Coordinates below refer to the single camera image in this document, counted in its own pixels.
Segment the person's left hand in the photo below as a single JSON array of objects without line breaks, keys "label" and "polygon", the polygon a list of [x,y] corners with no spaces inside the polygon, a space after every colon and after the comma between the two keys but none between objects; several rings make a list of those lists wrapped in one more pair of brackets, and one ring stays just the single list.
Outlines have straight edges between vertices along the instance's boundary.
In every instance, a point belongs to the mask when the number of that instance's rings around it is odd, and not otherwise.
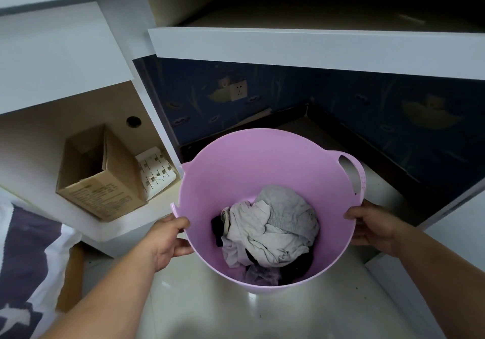
[{"label": "person's left hand", "polygon": [[165,218],[157,220],[142,240],[143,249],[149,251],[155,273],[166,268],[171,259],[194,253],[187,239],[180,238],[179,235],[175,237],[167,234]]}]

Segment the white desk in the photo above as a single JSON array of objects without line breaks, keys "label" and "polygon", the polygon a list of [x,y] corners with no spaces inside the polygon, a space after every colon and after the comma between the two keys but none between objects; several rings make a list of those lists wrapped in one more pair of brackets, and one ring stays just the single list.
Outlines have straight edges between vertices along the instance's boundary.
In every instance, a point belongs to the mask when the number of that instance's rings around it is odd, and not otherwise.
[{"label": "white desk", "polygon": [[[364,163],[367,198],[411,206],[424,228],[485,196],[485,81],[160,58],[149,30],[213,0],[0,0],[0,194],[68,224],[110,257],[177,201],[182,163],[222,135],[292,130]],[[231,102],[229,85],[247,81]],[[176,181],[102,222],[55,191],[65,140],[105,124]]]}]

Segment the open cardboard box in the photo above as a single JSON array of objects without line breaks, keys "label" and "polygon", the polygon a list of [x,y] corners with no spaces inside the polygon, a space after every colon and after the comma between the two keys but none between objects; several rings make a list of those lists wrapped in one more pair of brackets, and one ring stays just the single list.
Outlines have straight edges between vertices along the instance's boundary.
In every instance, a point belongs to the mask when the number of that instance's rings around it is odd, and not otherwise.
[{"label": "open cardboard box", "polygon": [[102,222],[147,204],[135,156],[105,124],[65,140],[56,193]]}]

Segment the person's left forearm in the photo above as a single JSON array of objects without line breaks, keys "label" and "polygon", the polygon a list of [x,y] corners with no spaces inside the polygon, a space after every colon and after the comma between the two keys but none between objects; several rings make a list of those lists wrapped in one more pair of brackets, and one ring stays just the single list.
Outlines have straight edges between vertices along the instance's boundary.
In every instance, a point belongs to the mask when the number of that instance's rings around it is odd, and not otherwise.
[{"label": "person's left forearm", "polygon": [[135,339],[162,254],[140,244],[40,339]]}]

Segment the person's right forearm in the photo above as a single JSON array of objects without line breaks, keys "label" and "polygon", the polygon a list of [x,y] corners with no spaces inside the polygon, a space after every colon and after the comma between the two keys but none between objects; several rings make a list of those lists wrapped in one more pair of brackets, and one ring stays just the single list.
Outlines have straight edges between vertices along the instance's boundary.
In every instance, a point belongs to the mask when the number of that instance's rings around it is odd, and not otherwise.
[{"label": "person's right forearm", "polygon": [[393,250],[447,339],[485,339],[485,272],[399,222]]}]

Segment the brown wooden bed frame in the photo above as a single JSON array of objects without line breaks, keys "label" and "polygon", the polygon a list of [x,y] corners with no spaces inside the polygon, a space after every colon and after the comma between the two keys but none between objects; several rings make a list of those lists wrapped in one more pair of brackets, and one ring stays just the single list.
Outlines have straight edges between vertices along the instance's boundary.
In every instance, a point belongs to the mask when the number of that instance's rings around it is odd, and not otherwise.
[{"label": "brown wooden bed frame", "polygon": [[85,250],[82,243],[69,251],[69,260],[64,274],[64,285],[58,297],[56,310],[69,312],[82,299]]}]

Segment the pink plastic laundry tub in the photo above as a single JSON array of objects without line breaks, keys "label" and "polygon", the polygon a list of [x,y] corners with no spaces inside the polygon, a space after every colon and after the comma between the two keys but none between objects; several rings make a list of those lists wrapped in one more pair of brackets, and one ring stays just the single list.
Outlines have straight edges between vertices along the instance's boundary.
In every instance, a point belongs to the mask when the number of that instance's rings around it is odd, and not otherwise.
[{"label": "pink plastic laundry tub", "polygon": [[[360,206],[367,186],[365,170],[352,155],[326,150],[300,135],[271,128],[250,128],[223,135],[203,148],[184,171],[175,217],[185,216],[185,230],[195,254],[215,273],[252,294],[272,294],[322,275],[343,255],[355,220],[343,215]],[[320,231],[309,271],[284,286],[245,282],[243,267],[231,269],[216,246],[210,220],[224,207],[253,201],[267,185],[293,189],[316,209]]]}]

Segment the purple garment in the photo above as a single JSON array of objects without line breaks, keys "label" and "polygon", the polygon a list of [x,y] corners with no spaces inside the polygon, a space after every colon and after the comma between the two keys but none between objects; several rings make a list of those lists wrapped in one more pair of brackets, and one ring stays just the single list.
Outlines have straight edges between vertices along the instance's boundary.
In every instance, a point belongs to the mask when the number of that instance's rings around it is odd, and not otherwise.
[{"label": "purple garment", "polygon": [[245,282],[256,286],[279,286],[281,281],[280,268],[249,265],[246,267]]}]

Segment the white crumpled garment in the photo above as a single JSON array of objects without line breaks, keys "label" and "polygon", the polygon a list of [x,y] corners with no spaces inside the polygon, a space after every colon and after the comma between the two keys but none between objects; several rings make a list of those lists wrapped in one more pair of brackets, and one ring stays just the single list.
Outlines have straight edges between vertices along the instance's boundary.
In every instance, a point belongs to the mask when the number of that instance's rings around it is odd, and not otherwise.
[{"label": "white crumpled garment", "polygon": [[220,218],[224,258],[230,268],[255,260],[265,268],[281,268],[309,253],[309,241],[268,223],[271,207],[264,201],[243,201],[226,207]]}]

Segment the white open drawer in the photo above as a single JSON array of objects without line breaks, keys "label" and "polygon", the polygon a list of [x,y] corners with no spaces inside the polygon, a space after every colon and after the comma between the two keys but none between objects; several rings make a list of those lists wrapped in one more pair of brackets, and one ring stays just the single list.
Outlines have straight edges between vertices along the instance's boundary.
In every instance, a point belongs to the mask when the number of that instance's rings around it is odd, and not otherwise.
[{"label": "white open drawer", "polygon": [[485,81],[485,0],[213,0],[149,37],[160,58]]}]

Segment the black garment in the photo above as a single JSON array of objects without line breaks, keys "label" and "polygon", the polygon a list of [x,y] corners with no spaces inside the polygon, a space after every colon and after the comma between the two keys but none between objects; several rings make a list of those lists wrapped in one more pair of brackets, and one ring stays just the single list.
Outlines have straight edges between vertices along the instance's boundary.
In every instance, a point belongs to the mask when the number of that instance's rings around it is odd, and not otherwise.
[{"label": "black garment", "polygon": [[[249,265],[259,265],[257,260],[240,244],[228,240],[224,235],[224,222],[220,216],[215,216],[210,221],[211,230],[215,238],[216,246],[221,249],[224,260],[229,268],[244,268]],[[281,281],[279,286],[293,283],[300,279],[310,269],[313,263],[313,247],[307,253],[300,255],[292,263],[280,268]]]}]

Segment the purple and white bedding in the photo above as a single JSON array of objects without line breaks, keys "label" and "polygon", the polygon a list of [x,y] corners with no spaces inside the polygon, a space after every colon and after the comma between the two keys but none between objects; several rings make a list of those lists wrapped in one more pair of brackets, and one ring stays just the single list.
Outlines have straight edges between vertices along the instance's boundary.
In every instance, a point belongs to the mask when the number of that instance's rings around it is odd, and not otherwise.
[{"label": "purple and white bedding", "polygon": [[0,339],[39,339],[63,315],[58,299],[81,238],[0,194]]}]

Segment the grey garment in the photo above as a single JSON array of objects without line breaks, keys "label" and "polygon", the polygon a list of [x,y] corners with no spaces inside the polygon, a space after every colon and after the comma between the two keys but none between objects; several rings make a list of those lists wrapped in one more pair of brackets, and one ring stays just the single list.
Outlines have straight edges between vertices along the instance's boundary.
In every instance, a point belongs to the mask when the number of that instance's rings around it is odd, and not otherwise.
[{"label": "grey garment", "polygon": [[270,226],[297,235],[306,246],[313,247],[320,223],[316,210],[302,196],[290,188],[269,185],[254,200],[259,201],[270,207]]}]

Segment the white patterned flat box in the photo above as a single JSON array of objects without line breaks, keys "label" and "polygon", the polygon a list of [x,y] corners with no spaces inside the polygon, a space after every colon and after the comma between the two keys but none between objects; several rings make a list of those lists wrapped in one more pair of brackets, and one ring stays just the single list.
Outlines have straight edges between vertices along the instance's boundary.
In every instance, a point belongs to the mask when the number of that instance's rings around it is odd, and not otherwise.
[{"label": "white patterned flat box", "polygon": [[177,179],[172,164],[158,147],[152,147],[135,156],[141,174],[145,200],[149,201]]}]

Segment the person's right hand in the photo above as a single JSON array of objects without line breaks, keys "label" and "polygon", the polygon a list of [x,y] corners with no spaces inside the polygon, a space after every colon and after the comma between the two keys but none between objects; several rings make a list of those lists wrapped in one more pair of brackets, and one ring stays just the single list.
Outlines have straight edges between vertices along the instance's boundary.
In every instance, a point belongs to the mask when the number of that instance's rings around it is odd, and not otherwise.
[{"label": "person's right hand", "polygon": [[349,220],[355,222],[350,243],[354,246],[372,246],[389,256],[399,257],[403,237],[410,225],[384,207],[367,200],[354,207],[365,207],[365,218],[362,222]]}]

